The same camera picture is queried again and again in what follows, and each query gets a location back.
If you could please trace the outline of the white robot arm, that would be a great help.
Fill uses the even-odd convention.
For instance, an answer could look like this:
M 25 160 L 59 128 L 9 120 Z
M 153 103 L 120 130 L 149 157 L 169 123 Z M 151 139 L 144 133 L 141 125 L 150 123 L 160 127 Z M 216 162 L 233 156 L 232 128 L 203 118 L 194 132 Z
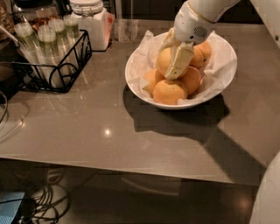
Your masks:
M 176 80 L 189 66 L 193 47 L 204 42 L 215 23 L 241 0 L 186 0 L 178 11 L 160 49 L 171 48 L 171 62 L 164 72 L 167 80 Z

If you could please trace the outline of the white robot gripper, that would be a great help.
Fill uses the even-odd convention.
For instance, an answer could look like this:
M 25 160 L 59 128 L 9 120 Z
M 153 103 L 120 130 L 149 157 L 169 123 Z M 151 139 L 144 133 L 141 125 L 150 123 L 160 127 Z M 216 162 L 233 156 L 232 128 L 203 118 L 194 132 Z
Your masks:
M 176 80 L 193 59 L 193 42 L 199 44 L 207 39 L 215 27 L 217 3 L 215 1 L 185 1 L 159 50 L 171 47 L 171 62 L 164 77 Z

